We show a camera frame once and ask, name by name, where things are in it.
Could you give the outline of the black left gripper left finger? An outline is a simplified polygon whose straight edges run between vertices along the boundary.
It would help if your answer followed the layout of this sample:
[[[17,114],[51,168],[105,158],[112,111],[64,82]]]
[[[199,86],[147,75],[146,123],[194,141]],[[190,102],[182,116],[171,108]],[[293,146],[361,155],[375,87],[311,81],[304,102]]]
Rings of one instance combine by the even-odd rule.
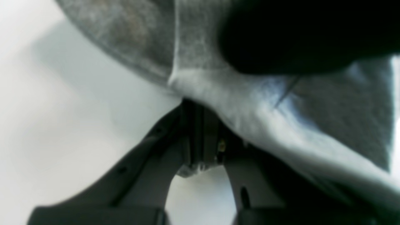
[[[191,163],[190,118],[184,100],[89,188],[53,206],[37,207],[29,225],[167,225],[172,179]]]

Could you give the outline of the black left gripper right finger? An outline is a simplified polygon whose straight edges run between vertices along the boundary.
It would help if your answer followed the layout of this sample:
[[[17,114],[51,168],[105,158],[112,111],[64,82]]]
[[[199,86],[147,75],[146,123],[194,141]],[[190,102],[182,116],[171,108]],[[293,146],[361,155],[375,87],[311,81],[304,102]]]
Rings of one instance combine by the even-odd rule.
[[[235,225],[398,225],[356,199],[345,205],[329,197],[282,161],[245,143],[209,109],[195,106],[198,171],[223,166],[237,215]]]

